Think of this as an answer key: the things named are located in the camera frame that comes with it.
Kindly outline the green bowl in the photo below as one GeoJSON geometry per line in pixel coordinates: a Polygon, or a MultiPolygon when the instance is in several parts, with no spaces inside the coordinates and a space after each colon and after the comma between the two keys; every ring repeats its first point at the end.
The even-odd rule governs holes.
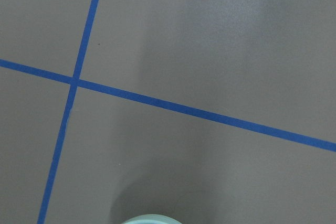
{"type": "Polygon", "coordinates": [[[124,224],[181,224],[181,222],[164,215],[145,214],[133,217],[124,224]]]}

